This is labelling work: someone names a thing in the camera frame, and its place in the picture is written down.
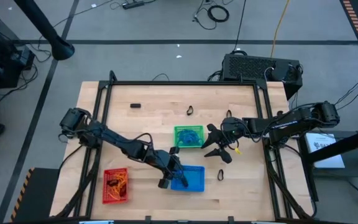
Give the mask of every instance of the red basket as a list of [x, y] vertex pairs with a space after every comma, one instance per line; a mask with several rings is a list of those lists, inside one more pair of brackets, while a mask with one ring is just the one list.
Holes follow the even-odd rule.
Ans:
[[128, 171], [126, 168], [104, 171], [103, 203], [122, 203], [128, 199]]

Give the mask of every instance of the yellow cable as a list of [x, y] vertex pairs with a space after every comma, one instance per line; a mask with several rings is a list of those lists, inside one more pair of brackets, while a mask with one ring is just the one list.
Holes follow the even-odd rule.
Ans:
[[276, 44], [277, 31], [278, 31], [278, 29], [280, 28], [281, 21], [283, 21], [283, 18], [284, 18], [284, 15], [285, 15], [285, 11], [287, 10], [288, 3], [290, 3], [290, 0], [287, 0], [287, 3], [285, 3], [285, 7], [284, 7], [284, 10], [283, 10], [283, 13], [281, 14], [281, 18], [280, 18], [280, 20], [279, 20], [279, 22], [278, 22], [278, 25], [277, 25], [277, 28], [276, 28], [276, 32], [274, 33], [274, 39], [273, 39], [273, 45], [272, 45], [272, 53], [270, 53], [270, 57], [273, 57], [274, 46], [275, 46], [275, 44]]

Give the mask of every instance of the black pole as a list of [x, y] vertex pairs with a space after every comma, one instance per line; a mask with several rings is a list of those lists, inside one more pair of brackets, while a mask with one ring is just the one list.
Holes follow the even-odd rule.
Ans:
[[56, 60], [65, 60], [74, 54], [74, 46], [65, 42], [52, 27], [45, 14], [34, 0], [14, 0], [33, 25], [48, 40], [52, 47], [52, 56]]
[[351, 151], [358, 148], [358, 133], [344, 138], [334, 144], [326, 146], [318, 151], [309, 153], [306, 160], [312, 164], [323, 159], [330, 158], [332, 156], [340, 155], [342, 153]]

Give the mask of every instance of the metal frame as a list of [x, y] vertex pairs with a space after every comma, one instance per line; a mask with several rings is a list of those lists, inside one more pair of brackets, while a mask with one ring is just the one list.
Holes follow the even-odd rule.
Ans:
[[[230, 86], [230, 85], [245, 85], [245, 86], [252, 86], [253, 90], [254, 90], [254, 97], [255, 97], [255, 104], [256, 104], [256, 109], [257, 109], [257, 115], [258, 118], [263, 118], [263, 114], [262, 114], [262, 106], [260, 104], [260, 97], [259, 97], [259, 88], [260, 86], [257, 84], [257, 82], [255, 81], [244, 81], [244, 82], [151, 82], [151, 81], [117, 81], [116, 77], [114, 74], [112, 74], [112, 72], [110, 73], [110, 81], [100, 81], [99, 85], [98, 85], [98, 92], [96, 94], [96, 101], [95, 101], [95, 105], [94, 105], [94, 110], [93, 110], [93, 118], [97, 118], [98, 117], [98, 113], [99, 113], [99, 107], [101, 104], [101, 95], [102, 92], [104, 91], [105, 88], [107, 88], [107, 95], [106, 95], [106, 100], [104, 102], [104, 108], [103, 108], [103, 116], [102, 116], [102, 123], [106, 124], [106, 120], [107, 120], [107, 115], [108, 115], [108, 109], [109, 109], [109, 103], [110, 103], [110, 99], [111, 99], [111, 91], [112, 91], [112, 87], [114, 85], [210, 85], [210, 86], [219, 86], [219, 85], [224, 85], [224, 86]], [[265, 106], [266, 106], [266, 110], [267, 110], [267, 116], [269, 118], [271, 118], [273, 116], [272, 114], [272, 109], [270, 106], [270, 100], [269, 100], [269, 93], [267, 91], [267, 88], [261, 88], [264, 94], [264, 100], [265, 100]], [[270, 159], [270, 152], [269, 149], [267, 149], [265, 147], [265, 143], [264, 141], [262, 141], [262, 145], [264, 148], [264, 156], [265, 156], [265, 163], [266, 166], [268, 166]], [[101, 153], [101, 149], [102, 147], [99, 147], [97, 149], [94, 149], [96, 151], [97, 154]], [[90, 162], [90, 156], [91, 156], [91, 151], [92, 149], [86, 149], [86, 153], [85, 153], [85, 157], [84, 157], [84, 163], [83, 163], [83, 167], [82, 167], [82, 173], [81, 173], [81, 180], [80, 183], [83, 183], [87, 170], [88, 170], [88, 166], [89, 166], [89, 162]], [[275, 157], [277, 158], [276, 162], [277, 162], [277, 171], [278, 171], [278, 175], [280, 177], [280, 180], [283, 182], [283, 184], [286, 186], [285, 183], [285, 176], [284, 176], [284, 171], [283, 171], [283, 165], [282, 165], [282, 159], [280, 156], [280, 151], [276, 151], [275, 152]], [[91, 217], [91, 212], [92, 212], [92, 207], [93, 207], [93, 198], [94, 198], [94, 191], [95, 191], [95, 187], [96, 187], [96, 178], [97, 176], [94, 177], [94, 179], [91, 181], [91, 187], [89, 189], [89, 197], [88, 197], [88, 201], [86, 204], [86, 217]], [[275, 220], [281, 220], [283, 219], [280, 216], [280, 207], [278, 205], [278, 198], [277, 198], [277, 191], [276, 191], [276, 184], [273, 181], [273, 179], [268, 176], [268, 182], [269, 182], [269, 187], [270, 187], [270, 194], [271, 194], [271, 198], [272, 198], [272, 207], [273, 207], [273, 213], [274, 213], [274, 217]], [[81, 199], [79, 199], [79, 202], [77, 202], [76, 207], [75, 207], [75, 212], [74, 212], [74, 216], [78, 216], [80, 213], [80, 208], [81, 208]], [[284, 206], [285, 206], [285, 214], [286, 214], [286, 219], [289, 220], [293, 220], [294, 222], [297, 221], [301, 221], [299, 219], [292, 219], [292, 212], [291, 212], [291, 207], [290, 204], [287, 202], [287, 200], [285, 199], [285, 197], [283, 197], [283, 201], [284, 201]], [[152, 223], [151, 221], [151, 217], [146, 216], [145, 220], [131, 220], [131, 221], [127, 221], [127, 220], [115, 220], [115, 223]], [[153, 221], [153, 223], [164, 223], [164, 222], [177, 222], [177, 221], [160, 221], [160, 222], [156, 222]], [[226, 222], [194, 222], [191, 221], [192, 223], [227, 223]], [[234, 221], [234, 217], [228, 217], [228, 223], [249, 223], [249, 222], [235, 222]]]

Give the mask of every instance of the gray floor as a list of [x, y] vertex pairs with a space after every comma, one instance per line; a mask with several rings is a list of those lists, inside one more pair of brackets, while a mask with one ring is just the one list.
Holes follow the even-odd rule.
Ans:
[[[37, 1], [52, 24], [66, 18], [73, 0]], [[80, 0], [77, 12], [103, 0]], [[112, 11], [109, 4], [76, 16], [67, 39], [71, 40], [168, 40], [235, 39], [242, 1], [227, 6], [230, 19], [216, 30], [203, 30], [192, 22], [199, 1], [158, 0], [125, 11]], [[240, 39], [272, 40], [285, 0], [248, 0]], [[0, 0], [0, 18], [21, 39], [35, 40], [39, 32], [13, 1]], [[205, 14], [200, 20], [210, 24]], [[61, 34], [65, 22], [57, 26]], [[356, 40], [339, 0], [292, 1], [278, 33], [279, 40]], [[271, 45], [239, 45], [249, 55], [269, 57]], [[166, 73], [171, 80], [206, 80], [220, 69], [224, 54], [233, 45], [75, 45], [69, 60], [58, 63], [14, 191], [5, 221], [19, 194], [25, 173], [31, 167], [57, 168], [65, 145], [58, 141], [58, 122], [67, 108], [75, 106], [82, 81], [105, 80], [114, 70], [119, 80], [151, 80]], [[304, 85], [298, 103], [335, 102], [358, 81], [358, 45], [278, 45], [274, 57], [299, 60], [304, 68]], [[26, 90], [0, 103], [0, 122], [6, 132], [0, 136], [0, 204], [12, 175], [23, 140], [52, 60], [39, 64], [39, 76]], [[358, 99], [340, 110], [341, 123], [335, 129], [358, 130]], [[358, 185], [358, 179], [352, 180]], [[316, 180], [320, 202], [317, 217], [322, 220], [358, 223], [358, 193], [346, 182]]]

